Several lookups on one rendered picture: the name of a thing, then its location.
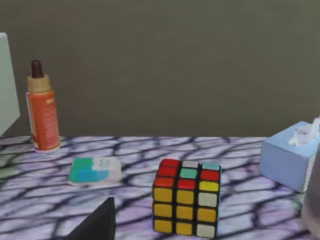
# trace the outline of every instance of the rubik's cube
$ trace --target rubik's cube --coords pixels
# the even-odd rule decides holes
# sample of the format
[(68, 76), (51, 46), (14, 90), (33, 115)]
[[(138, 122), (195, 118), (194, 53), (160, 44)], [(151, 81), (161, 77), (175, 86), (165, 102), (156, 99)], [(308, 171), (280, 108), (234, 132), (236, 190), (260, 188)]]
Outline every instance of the rubik's cube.
[(152, 186), (154, 231), (214, 238), (221, 172), (214, 162), (163, 159)]

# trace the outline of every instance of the brown wall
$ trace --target brown wall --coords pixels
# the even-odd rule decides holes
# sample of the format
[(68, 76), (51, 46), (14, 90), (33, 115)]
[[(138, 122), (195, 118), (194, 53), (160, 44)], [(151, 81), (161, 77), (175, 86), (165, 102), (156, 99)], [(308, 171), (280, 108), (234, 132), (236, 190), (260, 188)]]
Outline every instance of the brown wall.
[(318, 0), (0, 0), (21, 118), (40, 59), (61, 135), (267, 136), (320, 114)]

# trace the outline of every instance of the black vein pattern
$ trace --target black vein pattern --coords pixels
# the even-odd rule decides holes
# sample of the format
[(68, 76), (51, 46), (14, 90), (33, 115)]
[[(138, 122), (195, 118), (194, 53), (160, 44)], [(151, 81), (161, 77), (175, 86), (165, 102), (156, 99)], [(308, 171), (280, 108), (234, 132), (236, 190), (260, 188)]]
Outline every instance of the black vein pattern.
[[(219, 240), (311, 240), (303, 196), (258, 174), (262, 137), (64, 137), (40, 154), (29, 137), (0, 137), (0, 240), (62, 240), (115, 196), (117, 240), (188, 240), (152, 230), (151, 185), (163, 158), (217, 161), (222, 188)], [(74, 187), (75, 157), (117, 156), (122, 182)]]

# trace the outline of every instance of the blue tissue box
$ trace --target blue tissue box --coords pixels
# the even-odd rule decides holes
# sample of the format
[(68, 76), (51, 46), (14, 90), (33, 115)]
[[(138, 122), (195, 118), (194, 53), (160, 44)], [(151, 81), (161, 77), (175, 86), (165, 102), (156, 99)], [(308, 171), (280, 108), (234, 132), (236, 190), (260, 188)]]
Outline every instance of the blue tissue box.
[(288, 142), (294, 129), (310, 123), (301, 121), (262, 142), (259, 173), (299, 193), (307, 190), (320, 137), (302, 145)]

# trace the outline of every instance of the white box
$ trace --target white box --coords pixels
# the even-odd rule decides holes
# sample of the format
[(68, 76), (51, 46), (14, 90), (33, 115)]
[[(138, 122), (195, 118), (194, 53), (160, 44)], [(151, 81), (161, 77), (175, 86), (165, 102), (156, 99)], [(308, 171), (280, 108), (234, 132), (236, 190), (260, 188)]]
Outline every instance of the white box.
[(0, 136), (19, 118), (8, 36), (0, 32)]
[(307, 190), (311, 170), (320, 143), (320, 137), (302, 145), (288, 142), (297, 126), (310, 123), (301, 121), (263, 141), (259, 173), (299, 193)]

